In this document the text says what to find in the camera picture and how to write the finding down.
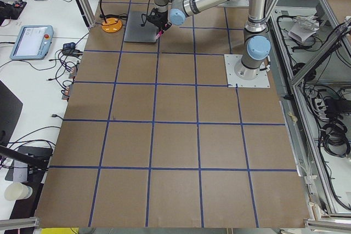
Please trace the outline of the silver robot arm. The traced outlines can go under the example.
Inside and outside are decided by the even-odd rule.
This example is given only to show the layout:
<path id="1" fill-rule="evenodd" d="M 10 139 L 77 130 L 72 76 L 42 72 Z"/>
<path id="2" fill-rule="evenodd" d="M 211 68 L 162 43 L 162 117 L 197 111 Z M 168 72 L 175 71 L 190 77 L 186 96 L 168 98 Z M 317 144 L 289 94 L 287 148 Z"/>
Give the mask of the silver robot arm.
<path id="1" fill-rule="evenodd" d="M 154 8 L 146 19 L 158 28 L 162 35 L 172 25 L 180 26 L 187 17 L 199 14 L 209 8 L 232 0 L 154 0 Z M 235 74 L 245 80 L 258 76 L 262 62 L 271 49 L 269 40 L 264 35 L 269 17 L 267 0 L 249 0 L 248 16 L 244 27 L 245 51 L 235 65 Z"/>

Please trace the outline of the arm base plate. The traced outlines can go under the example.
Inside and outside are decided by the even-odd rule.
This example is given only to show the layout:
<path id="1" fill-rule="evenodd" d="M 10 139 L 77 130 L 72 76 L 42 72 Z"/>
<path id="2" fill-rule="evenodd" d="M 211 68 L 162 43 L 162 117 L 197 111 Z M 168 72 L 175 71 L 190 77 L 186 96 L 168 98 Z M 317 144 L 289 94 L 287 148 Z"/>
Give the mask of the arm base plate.
<path id="1" fill-rule="evenodd" d="M 248 69 L 241 54 L 224 54 L 227 86 L 231 88 L 270 88 L 268 71 L 264 62 L 258 69 Z"/>

